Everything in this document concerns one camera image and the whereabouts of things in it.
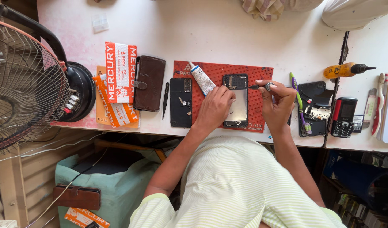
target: striped shirt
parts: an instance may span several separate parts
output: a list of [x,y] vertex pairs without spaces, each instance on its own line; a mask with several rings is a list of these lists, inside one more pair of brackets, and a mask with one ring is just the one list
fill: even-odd
[[320,208],[259,143],[216,136],[194,152],[181,179],[181,206],[165,194],[143,199],[130,228],[245,227],[345,228],[336,213]]

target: hand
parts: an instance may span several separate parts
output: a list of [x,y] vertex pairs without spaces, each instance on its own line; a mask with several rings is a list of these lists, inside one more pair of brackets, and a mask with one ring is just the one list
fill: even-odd
[[[271,91],[267,91],[264,85],[272,82]],[[287,121],[293,111],[295,104],[294,100],[297,96],[297,91],[293,88],[286,88],[283,84],[270,80],[256,80],[256,85],[259,85],[259,90],[262,92],[263,109],[262,115],[266,124],[269,126],[270,133],[273,135],[289,133],[290,126]]]
[[200,130],[207,137],[227,118],[229,108],[235,101],[235,93],[226,86],[214,87],[202,101],[200,113],[191,128]]

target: phone keypad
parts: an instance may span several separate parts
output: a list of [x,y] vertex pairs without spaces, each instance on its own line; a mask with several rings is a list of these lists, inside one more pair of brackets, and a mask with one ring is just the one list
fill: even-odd
[[350,137],[353,131],[353,123],[352,122],[337,122],[335,126],[335,134],[338,137]]

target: white table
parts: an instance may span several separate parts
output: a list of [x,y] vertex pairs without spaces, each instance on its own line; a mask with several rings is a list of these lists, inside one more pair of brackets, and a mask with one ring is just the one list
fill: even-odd
[[[290,85],[325,80],[323,70],[339,62],[344,32],[321,20],[324,3],[307,13],[284,12],[277,22],[253,19],[238,0],[38,0],[39,22],[60,39],[69,61],[79,62],[95,74],[104,65],[104,43],[137,46],[139,55],[167,61],[164,84],[172,77],[174,60],[274,67],[273,80]],[[106,13],[110,29],[94,34],[91,16]],[[95,122],[95,108],[76,123],[61,127],[185,136],[189,129],[170,126],[170,103],[164,121],[160,112],[142,112],[139,129],[112,128]],[[292,135],[296,145],[321,147],[323,136],[301,138],[298,115],[293,111]],[[245,136],[272,143],[270,133],[216,129],[211,135]]]
[[[341,96],[355,97],[357,102],[356,115],[363,115],[369,90],[377,88],[378,76],[388,72],[388,15],[380,18],[368,27],[349,33],[349,54],[346,62],[364,63],[380,69],[366,71],[350,78],[341,78],[336,98]],[[350,149],[359,151],[388,152],[388,143],[378,141],[371,136],[370,127],[361,133],[352,133],[348,139],[328,135],[325,147]]]

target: orange repair mat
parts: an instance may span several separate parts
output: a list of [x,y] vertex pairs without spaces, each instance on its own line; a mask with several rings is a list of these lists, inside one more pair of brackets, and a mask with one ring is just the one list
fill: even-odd
[[[222,77],[227,74],[245,73],[248,76],[249,85],[254,85],[255,80],[271,80],[273,75],[272,67],[261,66],[242,66],[242,65],[227,65],[206,62],[192,62],[198,65],[214,82],[216,86],[222,86]],[[205,96],[202,93],[200,86],[195,83],[194,77],[190,73],[190,66],[187,61],[174,61],[173,77],[191,78],[193,80],[192,86],[192,122],[194,123],[198,117],[201,103]],[[262,117],[263,99],[259,90],[249,90],[248,97],[248,111],[247,111],[247,127],[227,128],[223,125],[220,128],[227,128],[239,131],[248,132],[263,132],[265,121]]]

